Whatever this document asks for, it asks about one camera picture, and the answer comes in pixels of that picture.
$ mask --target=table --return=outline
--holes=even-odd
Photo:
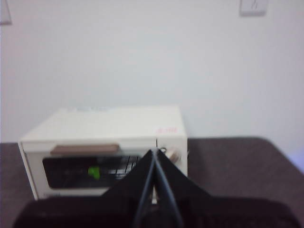
[[[188,141],[188,177],[215,196],[260,197],[288,205],[304,226],[304,175],[261,138]],[[33,195],[16,143],[1,144],[0,227],[10,228]]]

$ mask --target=black object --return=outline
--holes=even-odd
[[[152,189],[158,203],[151,204]],[[28,204],[14,227],[300,228],[284,204],[213,197],[161,152],[149,151],[101,197],[59,197]]]

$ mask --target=wall outlet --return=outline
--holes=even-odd
[[[268,0],[241,0],[241,16],[263,16],[267,12]]]

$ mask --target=dark brown tablecloth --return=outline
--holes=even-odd
[[[304,175],[260,138],[190,139],[188,176],[212,195],[262,197],[287,204],[304,226]],[[16,143],[1,144],[0,227],[10,228],[33,200]]]

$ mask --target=white wall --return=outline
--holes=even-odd
[[[257,135],[304,150],[304,1],[11,0],[1,137],[59,107],[178,104],[190,137]]]

